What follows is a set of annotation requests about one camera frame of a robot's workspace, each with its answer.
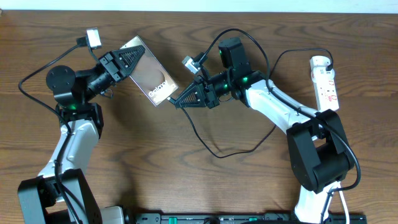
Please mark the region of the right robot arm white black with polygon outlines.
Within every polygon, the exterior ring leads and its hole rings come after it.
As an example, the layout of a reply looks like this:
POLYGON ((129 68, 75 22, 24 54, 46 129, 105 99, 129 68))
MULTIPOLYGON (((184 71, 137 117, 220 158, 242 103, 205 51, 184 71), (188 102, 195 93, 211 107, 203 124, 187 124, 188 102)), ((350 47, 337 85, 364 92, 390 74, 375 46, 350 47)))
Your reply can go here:
POLYGON ((310 78, 315 90, 316 108, 307 107, 285 94, 271 80, 273 70, 253 70, 237 37, 218 44, 224 70, 210 76, 204 67, 206 53, 185 57, 183 64, 195 75, 174 105, 187 108, 214 108, 220 97, 231 94, 248 108, 269 118, 286 137, 294 176, 301 185, 294 208, 302 223, 331 220, 328 209, 335 192, 358 160, 348 144, 338 116, 333 57, 327 49, 316 49, 310 59, 310 78))

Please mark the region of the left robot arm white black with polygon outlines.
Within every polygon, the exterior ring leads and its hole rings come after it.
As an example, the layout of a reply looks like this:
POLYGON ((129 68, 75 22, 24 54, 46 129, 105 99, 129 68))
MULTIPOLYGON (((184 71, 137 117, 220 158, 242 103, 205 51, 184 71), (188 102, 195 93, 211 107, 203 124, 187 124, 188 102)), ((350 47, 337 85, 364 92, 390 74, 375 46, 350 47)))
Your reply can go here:
POLYGON ((47 165, 17 190, 26 223, 126 223, 120 206, 99 208, 85 170, 104 126, 102 109, 92 102, 123 81, 145 54, 143 46, 107 52, 94 68, 74 71, 49 63, 46 83, 57 102, 50 111, 60 122, 60 139, 47 165))

